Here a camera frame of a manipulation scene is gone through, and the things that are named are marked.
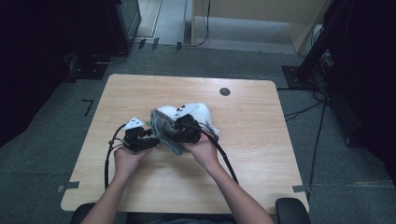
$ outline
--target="gray tape on table corner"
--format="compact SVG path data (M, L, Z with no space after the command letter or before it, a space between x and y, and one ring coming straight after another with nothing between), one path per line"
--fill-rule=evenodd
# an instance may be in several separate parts
M68 182L63 185L58 186L56 192L62 193L67 189L78 189L79 188L79 181L76 182Z
M294 193L299 193L299 192L309 193L311 192L311 189L309 187L306 188L304 185L298 185L298 186L293 186L293 191Z

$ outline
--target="black armrest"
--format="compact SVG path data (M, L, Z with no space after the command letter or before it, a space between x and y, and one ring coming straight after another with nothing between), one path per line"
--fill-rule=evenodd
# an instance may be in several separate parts
M300 200L280 198L275 203L279 224L310 224L308 213Z

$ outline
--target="floor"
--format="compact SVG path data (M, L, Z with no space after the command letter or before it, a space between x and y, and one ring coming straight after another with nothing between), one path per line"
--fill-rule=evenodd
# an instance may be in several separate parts
M152 42L154 38L160 38L159 43L164 45L176 45L181 42L184 46L191 45L191 0L141 0L141 14L143 20L151 17L150 27L152 35L140 35L142 30L147 30L146 24L141 24L137 40L146 38ZM205 37L206 18L195 17L194 45L202 42ZM209 39L202 45L208 49L234 49L243 51L262 51L272 53L296 54L291 44L285 23L274 21L245 21L235 19L209 18ZM318 25L314 34L320 29ZM306 55L311 48L310 40L300 54Z

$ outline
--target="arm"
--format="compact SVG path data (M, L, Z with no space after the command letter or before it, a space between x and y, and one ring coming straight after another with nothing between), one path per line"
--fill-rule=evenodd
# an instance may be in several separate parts
M130 176L136 171L139 162L152 149L141 151L139 154L134 154L125 147L119 147L114 152L114 159L116 163L116 173L111 183L108 185L105 193L84 218L82 223L113 223L116 214L119 210L122 194Z
M219 163L216 148L204 134L201 134L197 144L184 144L184 148L192 153L215 180L237 223L273 223L265 209L224 170Z

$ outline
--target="person's right hand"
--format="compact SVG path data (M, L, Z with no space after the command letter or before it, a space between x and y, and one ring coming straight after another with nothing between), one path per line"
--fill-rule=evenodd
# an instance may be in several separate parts
M218 151L203 133L201 133L201 138L196 144L183 143L183 147L186 148L195 160L207 171L219 165Z

